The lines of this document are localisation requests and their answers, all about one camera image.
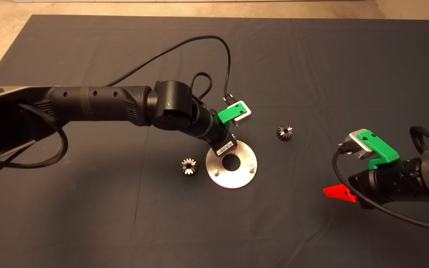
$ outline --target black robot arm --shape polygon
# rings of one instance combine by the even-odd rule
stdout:
[[[137,126],[178,130],[202,139],[220,151],[236,146],[233,135],[216,111],[192,95],[178,81],[130,87],[20,87],[0,88],[0,156],[55,132],[20,106],[29,105],[55,120],[58,127],[71,121],[129,121]],[[224,156],[228,150],[218,156]]]

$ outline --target barcode label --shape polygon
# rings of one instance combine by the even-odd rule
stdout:
[[[229,141],[225,146],[221,147],[218,151],[216,151],[217,155],[222,155],[227,149],[233,147],[234,143],[232,141]]]

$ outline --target metal gear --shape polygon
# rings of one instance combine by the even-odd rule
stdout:
[[[294,131],[289,125],[281,125],[276,131],[276,136],[283,142],[290,140],[293,134]]]
[[[182,170],[185,175],[193,175],[196,172],[196,168],[198,168],[198,166],[194,159],[186,158],[182,161]]]

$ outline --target dark gray tablecloth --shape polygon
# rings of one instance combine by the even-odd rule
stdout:
[[[252,110],[234,132],[257,155],[254,180],[217,186],[208,145],[182,133],[72,122],[58,164],[0,173],[0,267],[429,267],[429,230],[322,193],[338,183],[330,160],[351,131],[417,156],[408,130],[429,129],[429,21],[33,16],[0,63],[0,85],[101,85],[203,34],[231,47],[229,91]],[[221,44],[198,41],[123,85],[207,71],[205,101],[220,110],[225,60]],[[281,124],[292,141],[276,139]],[[58,146],[52,136],[17,160]],[[187,157],[199,163],[192,178],[179,170]],[[346,157],[341,169],[366,164]],[[388,207],[429,222],[429,204]]]

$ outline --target metal plate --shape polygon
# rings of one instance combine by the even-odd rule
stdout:
[[[256,175],[257,159],[254,151],[247,144],[237,142],[237,148],[226,155],[234,154],[239,158],[240,166],[235,171],[229,171],[223,167],[223,158],[226,156],[217,157],[212,149],[206,155],[206,170],[210,178],[219,186],[230,189],[240,188],[248,184]]]

